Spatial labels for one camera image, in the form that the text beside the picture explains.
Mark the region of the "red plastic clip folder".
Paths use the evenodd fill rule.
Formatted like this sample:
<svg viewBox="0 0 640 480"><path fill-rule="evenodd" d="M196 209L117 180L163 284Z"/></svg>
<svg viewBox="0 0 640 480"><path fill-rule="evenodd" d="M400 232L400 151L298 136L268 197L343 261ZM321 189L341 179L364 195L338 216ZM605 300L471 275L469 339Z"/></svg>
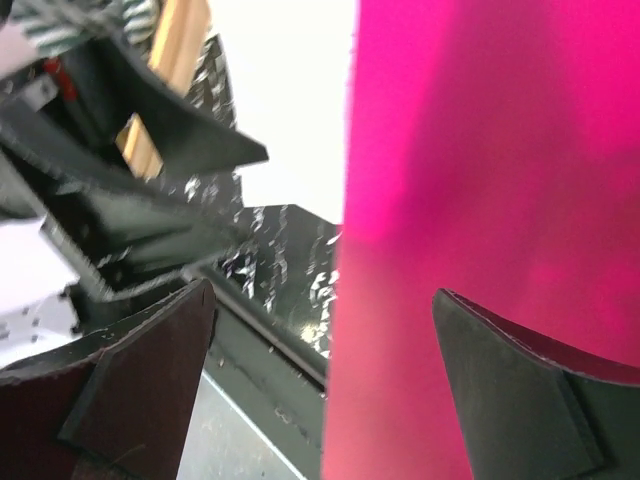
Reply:
<svg viewBox="0 0 640 480"><path fill-rule="evenodd" d="M639 362L639 5L359 7L322 475L467 479L431 300Z"/></svg>

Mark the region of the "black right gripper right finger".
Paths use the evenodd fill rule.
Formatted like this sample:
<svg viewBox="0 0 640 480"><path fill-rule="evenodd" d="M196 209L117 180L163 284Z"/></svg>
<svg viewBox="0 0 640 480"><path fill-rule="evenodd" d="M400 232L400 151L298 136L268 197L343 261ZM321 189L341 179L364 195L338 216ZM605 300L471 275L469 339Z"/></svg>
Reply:
<svg viewBox="0 0 640 480"><path fill-rule="evenodd" d="M474 478L638 478L638 368L449 290L432 315Z"/></svg>

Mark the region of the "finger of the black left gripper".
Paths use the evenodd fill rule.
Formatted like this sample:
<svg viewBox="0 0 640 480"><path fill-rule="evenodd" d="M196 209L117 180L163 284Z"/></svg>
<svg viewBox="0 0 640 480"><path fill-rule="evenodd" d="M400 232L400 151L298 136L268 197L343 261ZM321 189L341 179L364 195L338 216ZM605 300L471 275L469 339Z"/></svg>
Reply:
<svg viewBox="0 0 640 480"><path fill-rule="evenodd" d="M103 280L154 280L245 248L234 174L66 176L59 201L61 227Z"/></svg>
<svg viewBox="0 0 640 480"><path fill-rule="evenodd" d="M103 139L115 138L138 115L170 175L212 174L268 159L264 145L171 90L122 37L76 47L74 85Z"/></svg>

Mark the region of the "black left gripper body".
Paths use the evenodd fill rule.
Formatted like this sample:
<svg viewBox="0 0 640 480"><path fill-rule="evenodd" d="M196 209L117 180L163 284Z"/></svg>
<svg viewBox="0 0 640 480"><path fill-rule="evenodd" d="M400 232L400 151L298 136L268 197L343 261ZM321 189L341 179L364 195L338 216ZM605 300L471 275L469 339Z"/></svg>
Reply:
<svg viewBox="0 0 640 480"><path fill-rule="evenodd" d="M136 296L200 261L194 210L105 164L21 99L1 104L1 175L97 299Z"/></svg>

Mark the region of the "white printed paper sheet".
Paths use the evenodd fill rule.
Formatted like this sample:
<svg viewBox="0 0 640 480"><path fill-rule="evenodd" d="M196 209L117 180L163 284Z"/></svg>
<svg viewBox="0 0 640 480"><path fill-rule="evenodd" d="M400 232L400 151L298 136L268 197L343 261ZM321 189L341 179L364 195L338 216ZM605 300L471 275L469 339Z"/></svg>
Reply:
<svg viewBox="0 0 640 480"><path fill-rule="evenodd" d="M237 127L266 163L240 170L251 207L296 204L343 220L355 1L214 1Z"/></svg>

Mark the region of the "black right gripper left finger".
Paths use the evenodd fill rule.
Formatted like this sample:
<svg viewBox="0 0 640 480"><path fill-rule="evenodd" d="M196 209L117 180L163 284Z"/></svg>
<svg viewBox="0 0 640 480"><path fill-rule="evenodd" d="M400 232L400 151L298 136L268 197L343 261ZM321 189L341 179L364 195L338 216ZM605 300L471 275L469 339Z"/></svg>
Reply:
<svg viewBox="0 0 640 480"><path fill-rule="evenodd" d="M211 283L192 281L2 368L2 478L176 478L215 309Z"/></svg>

